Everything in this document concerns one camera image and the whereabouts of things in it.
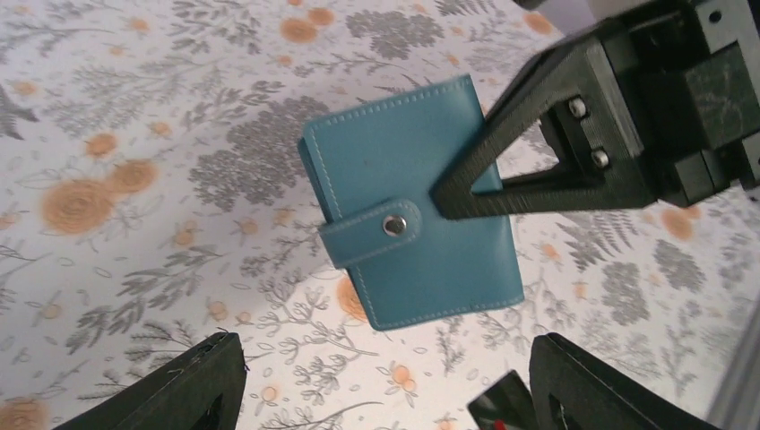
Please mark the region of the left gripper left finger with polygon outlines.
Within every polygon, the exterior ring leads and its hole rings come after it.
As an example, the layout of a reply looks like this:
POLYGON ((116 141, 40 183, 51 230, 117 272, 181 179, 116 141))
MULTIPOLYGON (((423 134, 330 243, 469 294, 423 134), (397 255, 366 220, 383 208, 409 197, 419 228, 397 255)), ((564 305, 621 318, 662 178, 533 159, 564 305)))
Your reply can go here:
POLYGON ((59 430, 234 430, 246 385, 239 336, 217 332, 59 430))

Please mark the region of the teal leather card holder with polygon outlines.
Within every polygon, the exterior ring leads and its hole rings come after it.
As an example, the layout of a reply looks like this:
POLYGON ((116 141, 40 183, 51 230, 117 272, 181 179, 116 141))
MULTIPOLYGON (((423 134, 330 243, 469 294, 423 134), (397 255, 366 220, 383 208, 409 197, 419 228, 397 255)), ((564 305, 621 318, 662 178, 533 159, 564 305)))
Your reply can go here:
POLYGON ((463 75, 305 125, 298 150, 319 235, 375 330, 523 301, 509 219, 448 220, 430 196, 482 121, 463 75))

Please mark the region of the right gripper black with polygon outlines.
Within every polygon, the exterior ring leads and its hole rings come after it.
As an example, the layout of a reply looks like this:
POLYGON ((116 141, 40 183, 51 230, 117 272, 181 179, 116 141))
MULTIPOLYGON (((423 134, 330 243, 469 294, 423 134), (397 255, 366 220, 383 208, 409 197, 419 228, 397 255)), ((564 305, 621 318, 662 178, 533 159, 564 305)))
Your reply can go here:
POLYGON ((682 208, 739 184, 759 201, 759 3, 591 1, 627 42, 586 36, 533 56, 438 178, 446 219, 682 208), (649 129, 643 137, 626 81, 649 129), (546 162, 511 166, 499 189, 475 182, 516 143, 546 162))

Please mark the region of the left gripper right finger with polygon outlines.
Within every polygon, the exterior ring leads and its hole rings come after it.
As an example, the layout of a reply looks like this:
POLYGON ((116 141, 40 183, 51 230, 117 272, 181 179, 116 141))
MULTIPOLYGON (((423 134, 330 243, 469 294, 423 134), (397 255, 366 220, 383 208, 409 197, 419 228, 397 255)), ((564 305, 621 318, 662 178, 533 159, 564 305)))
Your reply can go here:
POLYGON ((529 373, 539 429, 715 428, 555 332, 532 342, 529 373))

